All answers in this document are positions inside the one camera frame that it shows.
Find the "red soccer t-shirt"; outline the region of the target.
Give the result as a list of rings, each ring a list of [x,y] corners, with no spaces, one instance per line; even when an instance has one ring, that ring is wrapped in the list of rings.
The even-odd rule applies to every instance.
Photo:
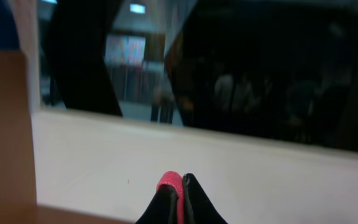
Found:
[[[177,223],[184,224],[185,223],[185,216],[184,216],[184,189],[182,184],[182,176],[179,175],[177,172],[168,171],[164,173],[162,178],[159,180],[157,184],[156,191],[158,191],[161,186],[168,185],[175,189],[177,193]]]

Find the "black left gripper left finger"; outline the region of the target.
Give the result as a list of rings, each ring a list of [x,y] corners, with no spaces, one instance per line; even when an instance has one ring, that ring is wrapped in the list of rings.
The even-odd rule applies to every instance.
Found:
[[[161,185],[135,224],[177,224],[178,195],[171,185]]]

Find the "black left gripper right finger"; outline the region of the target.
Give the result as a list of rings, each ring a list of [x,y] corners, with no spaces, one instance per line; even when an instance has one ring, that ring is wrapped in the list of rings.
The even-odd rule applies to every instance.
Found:
[[[185,174],[182,184],[185,224],[227,224],[193,174]]]

